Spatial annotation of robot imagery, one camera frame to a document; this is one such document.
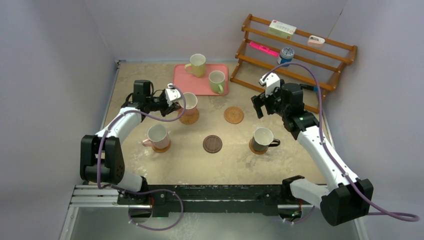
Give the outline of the pink mug front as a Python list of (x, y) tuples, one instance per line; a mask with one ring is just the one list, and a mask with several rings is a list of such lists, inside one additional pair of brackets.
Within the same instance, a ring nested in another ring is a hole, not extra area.
[(185, 101), (181, 99), (179, 104), (182, 109), (185, 109), (184, 115), (190, 116), (193, 115), (197, 110), (198, 98), (192, 92), (185, 92), (183, 94)]

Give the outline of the pink mug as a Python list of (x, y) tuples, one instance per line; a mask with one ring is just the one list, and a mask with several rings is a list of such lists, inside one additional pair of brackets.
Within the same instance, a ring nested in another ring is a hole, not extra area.
[(198, 98), (192, 92), (185, 92), (183, 94), (185, 101), (181, 99), (179, 104), (182, 109), (185, 109), (184, 115), (190, 116), (193, 115), (197, 110)]
[(144, 147), (154, 147), (156, 149), (165, 149), (170, 144), (168, 130), (162, 124), (151, 126), (147, 131), (147, 139), (142, 141)]

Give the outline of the woven rattan coaster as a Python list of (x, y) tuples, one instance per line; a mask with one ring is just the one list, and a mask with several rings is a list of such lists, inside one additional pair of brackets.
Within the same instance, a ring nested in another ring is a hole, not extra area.
[(192, 125), (198, 121), (200, 118), (199, 110), (196, 109), (193, 114), (188, 115), (187, 113), (183, 114), (179, 121), (185, 125)]
[(228, 107), (223, 115), (224, 119), (231, 124), (239, 124), (244, 119), (244, 112), (236, 106)]

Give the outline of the black mug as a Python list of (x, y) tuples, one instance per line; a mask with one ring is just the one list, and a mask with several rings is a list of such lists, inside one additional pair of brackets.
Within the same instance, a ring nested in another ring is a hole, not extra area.
[(278, 147), (279, 139), (274, 138), (273, 132), (266, 127), (259, 127), (252, 135), (252, 145), (256, 151), (264, 151), (266, 148)]

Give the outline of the green mug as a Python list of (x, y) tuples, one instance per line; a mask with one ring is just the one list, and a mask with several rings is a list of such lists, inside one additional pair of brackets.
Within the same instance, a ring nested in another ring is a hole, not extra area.
[(208, 79), (211, 91), (222, 95), (225, 91), (225, 74), (220, 70), (214, 70), (208, 75)]

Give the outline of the smooth light wooden coaster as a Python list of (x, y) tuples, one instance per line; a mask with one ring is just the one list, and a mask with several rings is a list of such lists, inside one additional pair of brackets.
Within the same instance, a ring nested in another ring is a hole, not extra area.
[(172, 144), (172, 142), (170, 141), (169, 144), (165, 148), (157, 148), (155, 146), (152, 146), (151, 148), (156, 153), (165, 153), (170, 149), (171, 144)]

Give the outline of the dark walnut wooden coaster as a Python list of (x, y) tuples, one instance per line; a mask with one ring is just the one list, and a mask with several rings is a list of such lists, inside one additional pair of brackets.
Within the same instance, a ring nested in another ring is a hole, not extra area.
[(222, 149), (223, 142), (217, 135), (208, 135), (202, 143), (203, 149), (208, 153), (217, 153)]

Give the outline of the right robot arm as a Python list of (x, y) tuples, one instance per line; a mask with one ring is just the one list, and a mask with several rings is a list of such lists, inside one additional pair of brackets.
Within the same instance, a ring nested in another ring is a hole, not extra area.
[(303, 176), (282, 181), (280, 196), (288, 204), (304, 200), (320, 209), (331, 226), (366, 216), (374, 187), (368, 179), (359, 179), (341, 160), (336, 151), (325, 147), (325, 137), (317, 118), (305, 110), (304, 92), (297, 83), (285, 83), (276, 74), (265, 74), (259, 79), (265, 91), (253, 96), (251, 101), (258, 118), (268, 115), (281, 116), (284, 128), (290, 132), (309, 153), (326, 180), (326, 186), (314, 184)]

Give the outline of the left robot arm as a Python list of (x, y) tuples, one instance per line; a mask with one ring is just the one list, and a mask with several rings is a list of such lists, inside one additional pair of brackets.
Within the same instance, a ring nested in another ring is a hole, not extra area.
[(165, 116), (181, 109), (179, 101), (186, 101), (183, 92), (173, 83), (154, 95), (149, 80), (136, 80), (130, 93), (113, 120), (94, 135), (85, 135), (80, 142), (79, 174), (82, 180), (96, 183), (99, 189), (112, 187), (129, 193), (138, 205), (149, 199), (145, 177), (125, 168), (121, 144), (131, 131), (152, 112), (160, 112), (157, 121), (166, 122)]

